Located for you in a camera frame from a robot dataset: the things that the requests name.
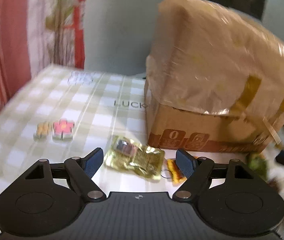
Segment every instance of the silver screw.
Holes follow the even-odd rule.
[[[93,198],[93,199],[102,198],[103,197],[103,192],[98,191],[98,190],[93,190],[93,191],[90,191],[88,193],[88,197],[89,198]]]
[[[175,193],[175,195],[178,198],[189,198],[189,197],[191,197],[191,193],[186,191],[186,190],[180,190],[177,193]]]

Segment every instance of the green packet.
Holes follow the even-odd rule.
[[[104,164],[119,171],[132,170],[139,176],[157,179],[161,177],[164,151],[123,136],[115,136],[104,156]]]

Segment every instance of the plaid pattern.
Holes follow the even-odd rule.
[[[0,193],[38,159],[50,163],[63,162],[72,156],[84,157],[96,147],[107,151],[113,134],[124,135],[146,143],[144,80],[107,73],[81,75],[70,68],[51,65],[26,85],[0,113]],[[61,118],[75,122],[73,140],[53,141],[50,134],[45,141],[33,138],[40,122],[54,122]],[[271,172],[284,198],[284,167],[274,164],[277,153],[268,147]],[[232,158],[245,159],[235,153],[196,153],[216,163],[228,163]],[[165,150],[165,158],[175,158],[175,151]],[[173,185],[163,166],[163,177],[152,182],[133,173],[121,173],[102,165],[93,181],[106,193],[168,191]],[[64,180],[56,183],[67,187]],[[223,183],[216,179],[212,187]],[[284,223],[281,226],[284,239]]]

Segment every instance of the checkered tablecloth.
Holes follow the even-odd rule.
[[[84,157],[96,147],[107,151],[113,134],[146,143],[144,80],[107,74],[81,74],[75,69],[51,65],[29,82],[0,113],[0,193],[38,159],[60,163],[72,156]],[[72,141],[35,141],[37,124],[61,118],[75,122]],[[196,153],[217,163],[244,155]],[[166,158],[175,151],[166,150]],[[67,186],[63,180],[56,183]],[[104,165],[93,181],[106,193],[168,191],[179,186],[170,179],[145,180]],[[217,185],[223,180],[215,180]]]

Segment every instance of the round crosshair logo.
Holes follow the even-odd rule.
[[[143,196],[142,196],[142,195],[140,195],[140,194],[135,195],[134,197],[135,197],[136,199],[138,199],[138,200],[140,200],[140,199],[142,199],[142,198],[143,198]]]

